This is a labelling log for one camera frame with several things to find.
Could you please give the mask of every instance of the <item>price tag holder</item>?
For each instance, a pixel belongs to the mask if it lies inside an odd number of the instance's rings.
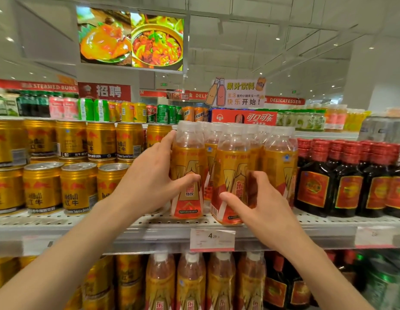
[[[392,226],[358,226],[355,235],[355,247],[358,249],[366,248],[394,248],[392,243],[396,233]]]
[[[45,249],[51,247],[58,236],[23,236],[23,255],[40,255]]]
[[[234,251],[235,231],[191,229],[190,250],[196,252]]]

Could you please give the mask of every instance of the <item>red cardboard box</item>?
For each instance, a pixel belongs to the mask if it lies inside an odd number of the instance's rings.
[[[210,109],[213,123],[244,123],[258,125],[276,125],[277,112],[234,110],[234,109]]]

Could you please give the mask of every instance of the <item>bowl of food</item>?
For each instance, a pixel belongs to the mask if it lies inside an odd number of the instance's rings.
[[[167,26],[136,27],[131,42],[137,67],[178,70],[182,66],[182,37]]]

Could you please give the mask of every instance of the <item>yellow can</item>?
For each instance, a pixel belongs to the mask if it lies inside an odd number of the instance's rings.
[[[81,310],[82,309],[82,289],[78,286],[72,297],[68,300],[63,310]]]
[[[0,258],[0,288],[19,271],[17,258]]]
[[[140,123],[118,123],[117,157],[135,159],[144,147],[144,130]]]
[[[98,201],[112,194],[127,172],[128,167],[130,166],[125,163],[112,163],[102,165],[98,168]]]
[[[147,148],[161,142],[170,131],[173,130],[172,125],[167,124],[148,124],[147,126]]]
[[[95,163],[97,165],[97,167],[100,167],[101,165],[116,163],[117,162],[117,158],[105,159],[105,160],[88,159],[88,161],[91,162],[91,163]]]
[[[89,162],[62,167],[62,201],[66,214],[88,213],[97,203],[97,170],[97,165]]]
[[[144,294],[142,279],[130,285],[118,285],[118,308],[120,310],[143,309]]]
[[[0,215],[15,213],[25,208],[22,174],[21,166],[0,169]]]
[[[112,256],[100,257],[82,282],[83,299],[96,299],[104,296],[113,284],[112,276]]]
[[[120,121],[120,113],[118,113],[117,102],[108,101],[108,112],[110,114],[110,122],[119,122]]]
[[[120,284],[132,284],[143,276],[141,255],[116,255],[117,277]]]
[[[29,263],[31,263],[37,257],[37,255],[26,255],[24,257],[19,257],[19,265],[21,266],[21,269],[27,267]]]
[[[61,166],[61,162],[43,162],[23,168],[25,201],[30,214],[49,214],[62,208]]]
[[[134,122],[134,103],[121,103],[121,122]]]
[[[147,105],[142,102],[134,104],[134,122],[146,123],[147,122]]]
[[[21,119],[0,119],[0,167],[27,164],[27,133]]]
[[[59,157],[57,155],[50,155],[48,157],[30,157],[29,164],[42,163],[42,162],[58,162]]]
[[[87,156],[87,123],[84,121],[57,121],[57,150],[61,157]]]
[[[96,299],[83,299],[83,310],[114,310],[114,289],[111,288],[106,294]]]
[[[116,157],[115,124],[111,122],[88,122],[87,145],[88,158],[110,159]]]
[[[134,159],[120,159],[120,158],[117,158],[117,162],[118,163],[125,163],[125,164],[128,164],[129,166],[131,166],[133,164],[133,162],[134,162]]]
[[[59,157],[59,162],[62,162],[64,165],[74,164],[74,163],[86,163],[88,162],[88,156],[79,157],[79,158],[63,158]]]
[[[33,157],[57,154],[55,121],[46,119],[26,119],[28,131],[28,151]]]

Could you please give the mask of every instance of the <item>dark glass bottle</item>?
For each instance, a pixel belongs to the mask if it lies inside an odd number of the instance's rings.
[[[285,258],[276,253],[273,267],[267,267],[266,284],[264,287],[263,305],[269,310],[286,309],[288,282],[283,274]]]
[[[384,213],[400,218],[400,166],[392,172],[392,179],[386,197]]]
[[[399,154],[400,154],[400,144],[398,143],[391,143],[389,144],[392,147],[391,151],[391,161],[388,166],[389,169],[389,174],[393,174],[398,169],[398,160],[399,160]]]
[[[361,144],[348,141],[343,149],[342,164],[333,173],[333,208],[334,217],[354,217],[362,187],[362,172],[359,171]]]
[[[360,141],[361,158],[359,160],[358,169],[363,172],[371,164],[371,146],[374,142],[369,140]]]
[[[312,143],[311,161],[300,168],[295,206],[308,213],[326,217],[332,207],[334,174],[327,166],[326,141]]]
[[[333,251],[327,251],[326,254],[327,254],[327,257],[328,257],[333,263],[335,263],[336,253],[333,252]],[[319,304],[318,304],[318,302],[316,301],[315,297],[313,297],[313,295],[310,297],[310,304],[311,304],[313,307],[319,307]]]
[[[354,268],[354,261],[357,257],[355,250],[345,250],[343,261],[337,264],[337,268],[341,271],[342,275],[350,282],[355,285],[356,282],[356,272]]]
[[[329,154],[327,157],[327,166],[334,170],[341,164],[342,150],[345,144],[344,140],[333,140],[329,146]]]
[[[388,165],[392,147],[386,143],[371,146],[371,165],[363,171],[361,195],[356,214],[361,217],[381,217],[389,187]]]

